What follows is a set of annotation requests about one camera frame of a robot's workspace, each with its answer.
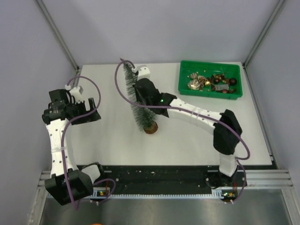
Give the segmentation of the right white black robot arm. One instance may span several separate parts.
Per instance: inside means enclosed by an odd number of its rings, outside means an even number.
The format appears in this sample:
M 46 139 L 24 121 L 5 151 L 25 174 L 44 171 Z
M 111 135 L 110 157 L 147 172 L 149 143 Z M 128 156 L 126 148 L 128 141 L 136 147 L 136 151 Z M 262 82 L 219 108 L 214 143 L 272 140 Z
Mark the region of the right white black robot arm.
M 159 92 L 148 78 L 133 84 L 138 103 L 156 115 L 179 119 L 202 128 L 213 136 L 213 148 L 219 153 L 219 181 L 231 185 L 238 170 L 235 148 L 241 142 L 242 129 L 231 110 L 214 112 L 188 104 L 170 93 Z

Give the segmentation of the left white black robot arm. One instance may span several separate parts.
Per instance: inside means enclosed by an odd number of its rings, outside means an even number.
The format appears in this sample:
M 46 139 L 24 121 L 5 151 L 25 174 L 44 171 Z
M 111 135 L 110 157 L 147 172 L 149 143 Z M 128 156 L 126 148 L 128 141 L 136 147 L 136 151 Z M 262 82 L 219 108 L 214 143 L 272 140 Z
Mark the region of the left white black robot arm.
M 51 102 L 42 115 L 50 137 L 52 155 L 51 177 L 45 181 L 45 188 L 60 205 L 90 196 L 93 194 L 93 184 L 101 186 L 106 182 L 100 163 L 91 163 L 81 169 L 77 167 L 73 150 L 63 134 L 67 123 L 77 116 L 80 118 L 72 125 L 101 119 L 92 97 L 88 99 L 90 109 L 86 109 L 82 92 L 81 86 L 50 91 Z

